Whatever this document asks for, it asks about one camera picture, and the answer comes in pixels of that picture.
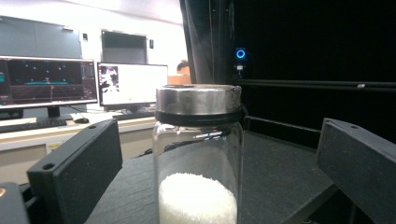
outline computer monitor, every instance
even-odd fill
[[[38,119],[71,119],[60,106],[97,102],[93,60],[0,56],[0,112],[46,107]]]
[[[154,107],[157,87],[168,82],[162,64],[98,63],[99,104],[105,110]]]

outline white powder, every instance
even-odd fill
[[[159,189],[160,223],[236,223],[236,199],[217,180],[173,174]]]

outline desk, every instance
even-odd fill
[[[126,160],[87,223],[156,223],[152,155]],[[301,223],[337,188],[316,166],[316,152],[245,133],[242,222]]]
[[[26,183],[26,171],[47,155],[48,144],[61,144],[74,134],[96,122],[112,119],[117,113],[82,114],[90,124],[75,124],[69,120],[67,126],[32,131],[0,133],[0,182]],[[81,114],[72,114],[79,118]],[[0,125],[29,122],[32,119],[0,121]],[[151,132],[155,118],[119,121],[122,157],[127,160],[151,148]]]

